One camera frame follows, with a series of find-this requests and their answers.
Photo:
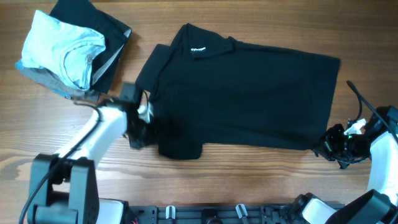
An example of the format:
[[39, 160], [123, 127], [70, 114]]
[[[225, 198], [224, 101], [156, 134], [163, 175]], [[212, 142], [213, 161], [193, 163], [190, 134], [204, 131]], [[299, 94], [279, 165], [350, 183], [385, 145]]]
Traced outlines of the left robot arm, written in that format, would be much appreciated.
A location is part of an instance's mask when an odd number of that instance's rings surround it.
[[93, 115], [69, 144], [35, 157], [19, 223], [138, 223], [127, 201], [99, 197], [96, 168], [120, 136], [132, 149], [151, 144], [152, 107], [142, 99], [142, 87], [124, 83], [119, 97], [87, 105]]

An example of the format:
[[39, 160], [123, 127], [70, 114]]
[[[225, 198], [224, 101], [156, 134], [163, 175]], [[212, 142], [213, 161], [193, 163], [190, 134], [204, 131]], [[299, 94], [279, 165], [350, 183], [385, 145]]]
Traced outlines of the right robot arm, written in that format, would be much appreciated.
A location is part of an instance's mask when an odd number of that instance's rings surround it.
[[289, 206], [289, 222], [397, 223], [397, 108], [378, 107], [367, 124], [359, 121], [348, 129], [337, 124], [321, 145], [323, 156], [341, 166], [369, 158], [367, 191], [339, 210], [313, 194], [299, 195]]

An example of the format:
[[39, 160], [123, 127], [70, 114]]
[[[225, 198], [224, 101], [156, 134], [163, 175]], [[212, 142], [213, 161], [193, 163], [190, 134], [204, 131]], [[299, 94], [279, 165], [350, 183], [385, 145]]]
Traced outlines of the black polo shirt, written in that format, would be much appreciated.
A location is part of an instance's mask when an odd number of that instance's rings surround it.
[[136, 84], [150, 94], [159, 153], [189, 160], [206, 143], [312, 148], [326, 131], [339, 69], [338, 58], [185, 24], [155, 47]]

